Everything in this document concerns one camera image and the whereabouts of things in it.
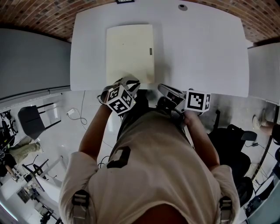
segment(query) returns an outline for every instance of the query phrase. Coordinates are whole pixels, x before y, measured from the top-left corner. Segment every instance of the backpack strap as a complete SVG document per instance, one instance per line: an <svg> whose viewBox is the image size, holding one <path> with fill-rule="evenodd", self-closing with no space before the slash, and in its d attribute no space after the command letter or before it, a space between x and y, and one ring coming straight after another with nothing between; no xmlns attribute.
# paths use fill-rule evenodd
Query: backpack strap
<svg viewBox="0 0 280 224"><path fill-rule="evenodd" d="M220 199L220 224L228 224L232 216L232 200L224 196Z"/></svg>
<svg viewBox="0 0 280 224"><path fill-rule="evenodd" d="M85 190L77 191L72 198L73 218L75 224L83 224L86 220L87 209L89 205L89 193Z"/></svg>

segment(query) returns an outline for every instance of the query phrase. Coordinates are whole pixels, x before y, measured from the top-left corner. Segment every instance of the white tabletop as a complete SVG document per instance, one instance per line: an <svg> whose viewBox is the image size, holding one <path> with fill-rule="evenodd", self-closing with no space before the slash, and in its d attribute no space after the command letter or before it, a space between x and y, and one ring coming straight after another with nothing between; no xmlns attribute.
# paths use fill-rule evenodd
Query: white tabletop
<svg viewBox="0 0 280 224"><path fill-rule="evenodd" d="M179 10L180 4L188 10ZM248 96L248 52L241 20L180 0L110 3L78 13L71 48L72 90L106 86L106 30L131 24L153 25L156 83L182 91Z"/></svg>

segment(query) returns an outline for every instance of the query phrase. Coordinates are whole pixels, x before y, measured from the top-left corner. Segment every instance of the white t-shirt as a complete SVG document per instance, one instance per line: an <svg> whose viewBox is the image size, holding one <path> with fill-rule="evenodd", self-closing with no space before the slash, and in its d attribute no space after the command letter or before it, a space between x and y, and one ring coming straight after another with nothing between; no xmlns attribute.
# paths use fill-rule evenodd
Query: white t-shirt
<svg viewBox="0 0 280 224"><path fill-rule="evenodd" d="M91 197L91 223L130 224L148 209L168 204L188 224L219 222L219 200L229 196L233 217L239 198L231 169L209 171L168 116L149 112L117 141L101 169L90 156L75 152L63 181L59 210L64 224L73 223L72 197L86 189Z"/></svg>

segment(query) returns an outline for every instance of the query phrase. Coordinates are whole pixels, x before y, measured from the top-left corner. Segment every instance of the white box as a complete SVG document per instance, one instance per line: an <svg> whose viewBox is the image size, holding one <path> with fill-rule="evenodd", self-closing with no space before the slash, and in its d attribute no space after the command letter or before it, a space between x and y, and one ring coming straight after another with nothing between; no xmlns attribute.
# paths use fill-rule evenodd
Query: white box
<svg viewBox="0 0 280 224"><path fill-rule="evenodd" d="M185 101L185 110L206 112L210 107L210 99L210 93L188 90Z"/></svg>
<svg viewBox="0 0 280 224"><path fill-rule="evenodd" d="M154 83L154 38L150 24L124 25L106 32L106 83L132 74L141 85Z"/></svg>
<svg viewBox="0 0 280 224"><path fill-rule="evenodd" d="M117 88L109 91L109 96L106 104L118 115L121 115L124 112L129 111L136 104L136 102L132 98L132 96L125 90L125 88L120 85Z"/></svg>

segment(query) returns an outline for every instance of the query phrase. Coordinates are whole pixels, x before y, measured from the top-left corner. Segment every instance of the power adapter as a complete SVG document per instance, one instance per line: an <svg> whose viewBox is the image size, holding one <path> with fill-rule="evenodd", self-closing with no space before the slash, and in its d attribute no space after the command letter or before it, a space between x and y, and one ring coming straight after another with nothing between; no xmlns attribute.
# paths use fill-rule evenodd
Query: power adapter
<svg viewBox="0 0 280 224"><path fill-rule="evenodd" d="M66 115L69 116L69 115L73 114L74 112L75 112L75 109L72 108L71 110L69 110L69 111L66 113Z"/></svg>

